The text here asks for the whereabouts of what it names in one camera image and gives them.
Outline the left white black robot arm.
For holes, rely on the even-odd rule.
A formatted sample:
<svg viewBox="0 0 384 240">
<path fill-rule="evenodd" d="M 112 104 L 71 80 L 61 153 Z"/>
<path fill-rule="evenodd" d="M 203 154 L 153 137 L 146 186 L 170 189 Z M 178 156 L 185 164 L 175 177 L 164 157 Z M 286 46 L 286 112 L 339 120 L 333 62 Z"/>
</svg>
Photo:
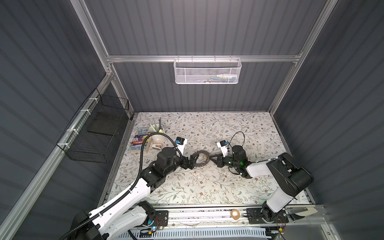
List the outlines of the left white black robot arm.
<svg viewBox="0 0 384 240">
<path fill-rule="evenodd" d="M 193 169 L 198 154 L 178 156 L 174 148 L 164 148 L 157 159 L 140 171 L 139 179 L 111 201 L 87 212 L 78 213 L 67 240 L 112 240 L 141 225 L 151 225 L 155 209 L 145 198 L 161 186 L 177 168 Z"/>
</svg>

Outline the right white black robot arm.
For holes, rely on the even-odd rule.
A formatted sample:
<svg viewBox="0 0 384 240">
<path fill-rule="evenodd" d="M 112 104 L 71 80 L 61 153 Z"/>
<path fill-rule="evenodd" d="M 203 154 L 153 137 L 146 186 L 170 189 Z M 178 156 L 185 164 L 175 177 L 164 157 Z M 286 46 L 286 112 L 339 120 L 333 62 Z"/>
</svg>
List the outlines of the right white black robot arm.
<svg viewBox="0 0 384 240">
<path fill-rule="evenodd" d="M 232 147 L 230 154 L 222 152 L 211 155 L 209 158 L 217 167 L 233 168 L 238 175 L 246 179 L 269 175 L 274 177 L 279 186 L 263 203 L 258 214 L 258 217 L 266 223 L 277 221 L 283 215 L 284 208 L 314 182 L 313 175 L 305 168 L 296 166 L 293 157 L 288 153 L 255 163 L 248 160 L 242 146 L 236 145 Z"/>
</svg>

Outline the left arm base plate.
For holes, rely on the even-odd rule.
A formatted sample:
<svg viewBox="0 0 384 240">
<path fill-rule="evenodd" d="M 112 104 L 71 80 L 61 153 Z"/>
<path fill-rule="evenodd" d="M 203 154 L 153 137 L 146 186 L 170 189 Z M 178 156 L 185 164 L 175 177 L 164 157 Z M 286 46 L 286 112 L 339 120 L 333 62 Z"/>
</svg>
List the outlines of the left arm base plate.
<svg viewBox="0 0 384 240">
<path fill-rule="evenodd" d="M 153 215 L 147 217 L 141 227 L 167 227 L 169 211 L 155 211 Z"/>
</svg>

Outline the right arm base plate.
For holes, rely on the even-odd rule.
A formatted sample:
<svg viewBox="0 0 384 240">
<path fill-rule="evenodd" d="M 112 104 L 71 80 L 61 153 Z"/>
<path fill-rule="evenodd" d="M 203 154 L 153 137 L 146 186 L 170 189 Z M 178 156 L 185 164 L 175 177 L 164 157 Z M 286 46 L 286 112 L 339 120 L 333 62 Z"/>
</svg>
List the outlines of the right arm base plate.
<svg viewBox="0 0 384 240">
<path fill-rule="evenodd" d="M 267 210 L 266 208 L 247 208 L 246 213 L 242 214 L 250 224 L 286 224 L 289 222 L 284 210 L 278 213 Z"/>
</svg>

